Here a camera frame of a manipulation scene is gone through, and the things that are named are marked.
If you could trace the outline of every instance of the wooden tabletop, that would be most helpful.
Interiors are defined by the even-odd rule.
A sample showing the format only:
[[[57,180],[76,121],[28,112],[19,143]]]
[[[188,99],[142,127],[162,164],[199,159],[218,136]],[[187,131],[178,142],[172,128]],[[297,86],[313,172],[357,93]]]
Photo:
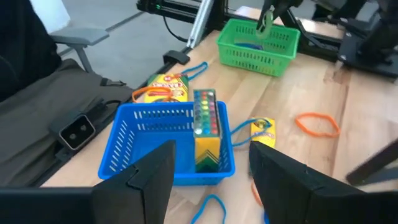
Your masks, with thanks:
[[[260,10],[241,7],[242,16],[258,18]],[[306,30],[341,38],[335,26],[302,20]],[[276,149],[308,166],[343,180],[347,172],[398,137],[398,87],[379,75],[342,68],[298,54],[280,78],[220,64],[216,45],[219,32],[212,32],[189,53],[185,67],[208,62],[208,70],[190,82],[190,89],[214,88],[217,98],[227,103],[229,125],[236,127],[251,116],[267,116],[276,121]],[[170,72],[181,72],[182,65]],[[314,138],[303,133],[294,118],[314,111],[334,117],[340,125],[338,138]],[[329,130],[319,120],[306,121],[314,129]],[[64,165],[44,186],[92,186],[101,182],[97,171],[112,124]],[[233,136],[240,141],[249,136],[242,129]],[[216,187],[174,187],[165,223],[190,223],[204,197],[217,194],[225,203],[226,223],[262,223],[262,208],[252,196],[248,177],[248,145],[234,152],[236,173]],[[398,188],[397,182],[373,185],[364,190]],[[197,223],[221,223],[222,210],[209,202]]]

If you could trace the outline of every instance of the black cable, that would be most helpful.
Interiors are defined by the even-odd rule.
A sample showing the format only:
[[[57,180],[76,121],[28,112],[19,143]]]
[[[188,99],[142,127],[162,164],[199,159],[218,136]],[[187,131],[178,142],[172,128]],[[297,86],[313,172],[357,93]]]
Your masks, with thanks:
[[[185,39],[183,37],[177,36],[170,30],[169,25],[167,24],[167,21],[166,21],[166,17],[163,17],[163,21],[164,21],[164,24],[166,25],[167,30],[173,35],[173,37],[177,38],[177,40],[179,40],[179,41],[182,41],[182,42],[185,42],[185,43],[188,42],[188,39]]]

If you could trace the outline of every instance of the blue string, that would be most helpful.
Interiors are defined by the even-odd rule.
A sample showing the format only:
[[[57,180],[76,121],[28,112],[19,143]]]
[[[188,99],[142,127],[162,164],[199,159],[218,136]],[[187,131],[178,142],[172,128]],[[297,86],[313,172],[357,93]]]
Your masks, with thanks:
[[[200,65],[197,65],[193,68],[188,68],[185,69],[184,71],[181,72],[182,75],[187,75],[188,72],[193,72],[199,68],[203,67],[201,70],[199,70],[198,72],[196,72],[195,74],[193,74],[192,76],[188,77],[188,81],[193,80],[194,78],[196,78],[198,75],[202,74],[204,71],[206,71],[206,69],[208,68],[208,64],[207,62],[203,62]]]
[[[265,122],[267,123],[266,127],[264,127],[264,130],[262,130],[262,131],[259,132],[259,133],[253,134],[252,136],[248,137],[247,139],[245,139],[245,140],[243,140],[243,141],[241,141],[241,142],[238,142],[238,143],[233,144],[232,147],[241,146],[241,145],[243,145],[243,144],[246,144],[246,143],[248,143],[252,138],[257,137],[257,136],[260,136],[260,135],[263,135],[263,134],[266,133],[267,129],[271,127],[271,123],[270,123],[268,120],[266,120],[266,119],[254,118],[254,119],[249,119],[249,120],[247,120],[247,121],[241,123],[240,125],[238,125],[238,127],[236,127],[234,130],[231,131],[231,135],[233,135],[236,131],[239,131],[241,128],[245,127],[246,125],[251,124],[251,123],[253,123],[253,122],[256,122],[256,121],[258,121],[258,120],[263,120],[263,121],[265,121]]]
[[[215,199],[215,200],[221,205],[221,208],[222,208],[223,211],[224,211],[223,224],[225,224],[225,219],[226,219],[226,208],[225,208],[225,205],[224,205],[223,201],[222,201],[217,195],[213,195],[213,194],[208,195],[208,196],[205,198],[205,201],[204,201],[203,204],[201,205],[201,207],[200,207],[198,213],[196,213],[196,215],[192,218],[191,224],[194,224],[194,223],[200,218],[201,214],[202,214],[203,211],[205,210],[205,207],[206,207],[207,202],[208,202],[210,199],[212,199],[212,198]]]

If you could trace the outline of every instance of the gray floor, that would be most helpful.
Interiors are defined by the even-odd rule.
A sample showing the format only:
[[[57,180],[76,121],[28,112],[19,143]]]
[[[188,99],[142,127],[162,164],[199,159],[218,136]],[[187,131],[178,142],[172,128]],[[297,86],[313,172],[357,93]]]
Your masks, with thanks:
[[[71,17],[72,27],[97,27],[107,29],[138,13],[134,0],[63,0]],[[179,0],[195,4],[190,0]],[[229,8],[239,6],[261,7],[263,0],[229,0]],[[374,3],[367,3],[358,16],[366,20],[375,10]],[[314,4],[304,0],[294,9],[298,17],[309,18]],[[192,27],[167,19],[170,28],[182,37],[187,37]],[[142,14],[110,32],[110,38],[94,47],[87,48],[93,69],[107,78],[121,80],[130,87],[139,86],[146,78],[163,65],[162,55],[168,50],[181,50],[185,44],[172,37],[160,16]],[[75,52],[64,58],[77,59]]]

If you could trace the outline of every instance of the black clip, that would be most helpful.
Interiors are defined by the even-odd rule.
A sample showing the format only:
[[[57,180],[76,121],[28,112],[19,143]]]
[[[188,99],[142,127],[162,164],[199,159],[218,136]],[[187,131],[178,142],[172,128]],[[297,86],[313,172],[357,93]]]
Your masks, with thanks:
[[[186,65],[189,61],[191,60],[191,58],[182,53],[182,52],[178,52],[176,50],[169,50],[166,54],[163,55],[163,62],[166,64],[167,62],[171,62],[171,63],[180,63],[182,65]]]

